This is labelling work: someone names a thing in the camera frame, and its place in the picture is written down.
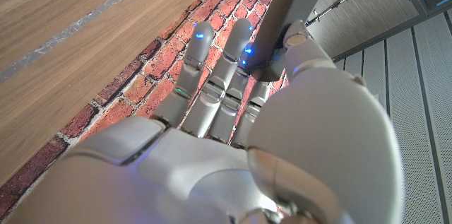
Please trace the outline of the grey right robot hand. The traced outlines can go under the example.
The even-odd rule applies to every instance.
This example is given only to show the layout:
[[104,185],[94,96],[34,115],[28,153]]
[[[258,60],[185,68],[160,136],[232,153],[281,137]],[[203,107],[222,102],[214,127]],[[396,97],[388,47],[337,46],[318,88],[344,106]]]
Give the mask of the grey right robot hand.
[[289,85],[254,115],[243,148],[140,116],[56,161],[10,223],[400,223],[393,125],[364,79],[296,20]]

